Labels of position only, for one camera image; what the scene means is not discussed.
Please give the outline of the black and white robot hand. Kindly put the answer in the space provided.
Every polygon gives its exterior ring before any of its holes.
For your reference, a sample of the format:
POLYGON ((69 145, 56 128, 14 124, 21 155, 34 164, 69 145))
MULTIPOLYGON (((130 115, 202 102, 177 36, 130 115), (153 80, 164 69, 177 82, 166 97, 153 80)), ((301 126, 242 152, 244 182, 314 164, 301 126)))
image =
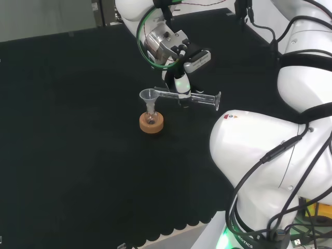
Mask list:
POLYGON ((176 78, 172 72, 163 71, 162 72, 162 80, 164 81, 166 88, 175 93, 179 93, 184 98, 179 99, 178 103, 183 108, 188 108, 191 100, 191 92, 203 94, 204 91, 194 85, 191 85, 189 82, 189 78, 186 73, 182 75, 180 78, 176 78))

